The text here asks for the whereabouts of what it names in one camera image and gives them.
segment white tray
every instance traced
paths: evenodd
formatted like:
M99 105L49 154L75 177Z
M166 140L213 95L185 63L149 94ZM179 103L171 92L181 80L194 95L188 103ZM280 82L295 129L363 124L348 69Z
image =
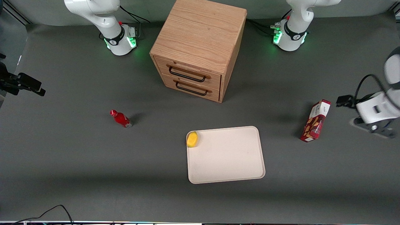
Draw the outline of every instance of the white tray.
M196 132L196 147L187 147L188 174L193 184L264 177L265 166L256 127Z

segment green led light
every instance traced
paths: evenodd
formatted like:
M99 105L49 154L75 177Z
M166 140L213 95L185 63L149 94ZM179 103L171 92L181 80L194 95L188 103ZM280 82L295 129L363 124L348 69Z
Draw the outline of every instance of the green led light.
M136 39L135 38L126 37L126 39L128 40L129 45L131 46L131 48L136 47Z
M106 43L107 48L110 49L110 46L108 46L108 43L107 43L106 39L104 39L104 42Z
M304 43L304 40L306 39L306 36L307 36L307 32L304 34L303 40L301 41L302 44Z
M282 31L279 31L274 37L274 43L278 44L281 37L282 37Z

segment red bottle cap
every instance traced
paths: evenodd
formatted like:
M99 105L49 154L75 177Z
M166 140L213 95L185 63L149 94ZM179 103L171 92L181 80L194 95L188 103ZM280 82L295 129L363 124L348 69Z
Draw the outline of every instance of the red bottle cap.
M118 112L114 109L110 111L110 115L112 115L113 117L116 117L117 114L118 114Z

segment wooden drawer cabinet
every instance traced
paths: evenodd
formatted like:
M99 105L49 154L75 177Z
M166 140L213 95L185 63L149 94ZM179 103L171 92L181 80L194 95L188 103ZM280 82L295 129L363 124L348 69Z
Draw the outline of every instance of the wooden drawer cabinet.
M150 56L172 89L222 102L247 11L207 0L177 0Z
M180 90L182 92L192 94L194 96L199 96L202 98L218 102L220 93L219 90L214 90L212 88L207 88L186 81L181 81L176 79L175 77L164 74L161 75L161 79L164 82L165 86L169 88Z
M220 89L221 75L206 72L201 69L190 68L190 66L160 59L156 56L154 59L161 74L172 76L176 79L193 83L198 86L208 87L214 90Z

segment yellow sponge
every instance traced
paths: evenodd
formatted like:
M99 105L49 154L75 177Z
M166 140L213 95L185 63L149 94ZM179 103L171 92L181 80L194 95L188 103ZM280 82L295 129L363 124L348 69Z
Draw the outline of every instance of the yellow sponge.
M197 144L197 138L198 138L198 136L197 136L196 131L190 132L190 134L188 135L188 139L186 140L186 145L189 148L195 147Z

